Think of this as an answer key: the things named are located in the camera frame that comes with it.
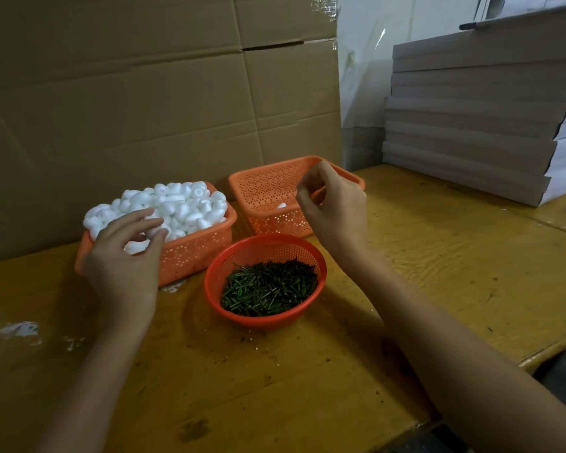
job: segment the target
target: round red basket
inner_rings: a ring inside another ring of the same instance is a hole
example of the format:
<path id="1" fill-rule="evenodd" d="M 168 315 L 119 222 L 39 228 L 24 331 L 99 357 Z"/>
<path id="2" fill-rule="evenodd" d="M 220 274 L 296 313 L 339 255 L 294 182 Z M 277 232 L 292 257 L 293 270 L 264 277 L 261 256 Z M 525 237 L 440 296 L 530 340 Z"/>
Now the round red basket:
<path id="1" fill-rule="evenodd" d="M 250 318 L 228 312 L 220 306 L 222 289 L 226 277 L 235 269 L 236 265 L 254 265 L 260 262 L 285 262 L 297 258 L 314 266 L 318 275 L 317 289 L 312 295 L 297 307 L 278 315 Z M 212 261 L 206 272 L 203 287 L 210 305 L 232 321 L 246 327 L 256 329 L 272 329 L 287 326 L 304 314 L 304 310 L 319 296 L 325 285 L 327 265 L 325 258 L 317 248 L 302 238 L 285 234 L 262 234 L 241 240 L 222 251 Z"/>

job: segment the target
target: floor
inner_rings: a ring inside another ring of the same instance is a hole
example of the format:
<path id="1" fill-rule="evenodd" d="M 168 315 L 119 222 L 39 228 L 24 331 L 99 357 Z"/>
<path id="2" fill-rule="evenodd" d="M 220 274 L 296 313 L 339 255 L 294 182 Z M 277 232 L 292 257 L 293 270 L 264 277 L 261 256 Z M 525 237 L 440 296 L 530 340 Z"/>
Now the floor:
<path id="1" fill-rule="evenodd" d="M 535 378 L 566 404 L 566 351 L 543 364 Z M 400 446 L 391 446 L 379 453 L 467 453 L 469 447 L 448 426 Z"/>

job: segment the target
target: table surface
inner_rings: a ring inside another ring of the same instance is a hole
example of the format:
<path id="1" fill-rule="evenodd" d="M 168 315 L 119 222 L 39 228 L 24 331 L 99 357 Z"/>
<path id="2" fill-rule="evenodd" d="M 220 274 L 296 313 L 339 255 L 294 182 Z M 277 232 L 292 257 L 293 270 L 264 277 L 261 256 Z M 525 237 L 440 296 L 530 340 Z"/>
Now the table surface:
<path id="1" fill-rule="evenodd" d="M 539 209 L 380 165 L 366 181 L 371 243 L 512 361 L 566 347 L 566 196 Z M 243 220 L 235 237 L 247 234 Z M 326 287 L 294 325 L 263 333 L 217 316 L 203 273 L 158 296 L 107 452 L 364 452 L 436 414 L 385 325 L 314 237 Z M 0 263 L 0 451 L 35 441 L 98 332 L 73 272 L 77 244 Z"/>

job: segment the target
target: forearm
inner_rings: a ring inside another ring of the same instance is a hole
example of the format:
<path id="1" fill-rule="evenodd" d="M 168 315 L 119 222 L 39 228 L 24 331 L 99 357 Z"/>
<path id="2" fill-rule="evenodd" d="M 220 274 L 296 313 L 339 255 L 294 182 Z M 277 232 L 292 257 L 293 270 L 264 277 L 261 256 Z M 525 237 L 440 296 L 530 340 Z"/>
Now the forearm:
<path id="1" fill-rule="evenodd" d="M 100 335 L 36 453 L 102 451 L 121 388 L 145 330 L 109 329 Z"/>
<path id="2" fill-rule="evenodd" d="M 366 246 L 342 268 L 371 300 L 437 409 L 479 453 L 566 452 L 566 407 L 431 304 Z"/>

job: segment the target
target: orange plastic basket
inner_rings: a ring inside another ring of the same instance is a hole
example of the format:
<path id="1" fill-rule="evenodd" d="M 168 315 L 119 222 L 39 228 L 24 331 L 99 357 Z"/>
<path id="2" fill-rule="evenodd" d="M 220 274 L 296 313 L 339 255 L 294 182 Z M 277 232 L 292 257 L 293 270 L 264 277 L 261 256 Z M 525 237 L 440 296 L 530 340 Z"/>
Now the orange plastic basket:
<path id="1" fill-rule="evenodd" d="M 240 171 L 229 176 L 230 188 L 255 234 L 289 234 L 303 237 L 313 233 L 296 202 L 296 185 L 310 168 L 324 160 L 318 156 L 300 157 L 277 164 Z M 357 183 L 364 181 L 331 164 L 336 172 Z M 277 208 L 286 203 L 285 208 Z"/>
<path id="2" fill-rule="evenodd" d="M 236 265 L 254 265 L 268 261 L 285 262 L 294 258 L 297 258 L 300 262 L 313 265 L 314 271 L 318 274 L 317 288 L 309 298 L 297 307 L 278 315 L 249 318 L 248 316 L 231 313 L 220 306 L 220 297 L 226 277 L 231 274 Z M 291 235 L 265 234 L 246 238 L 222 251 L 208 267 L 203 287 L 209 304 L 225 318 L 242 326 L 264 330 L 288 326 L 300 318 L 306 308 L 323 290 L 326 278 L 325 258 L 313 244 Z"/>
<path id="3" fill-rule="evenodd" d="M 216 192 L 216 188 L 210 183 L 206 182 L 206 185 L 210 192 Z M 230 204 L 227 205 L 226 221 L 164 245 L 159 264 L 159 286 L 203 270 L 219 252 L 233 242 L 231 227 L 237 220 L 237 213 Z M 79 275 L 82 275 L 82 258 L 91 250 L 92 244 L 90 232 L 84 232 L 75 258 L 75 271 Z"/>

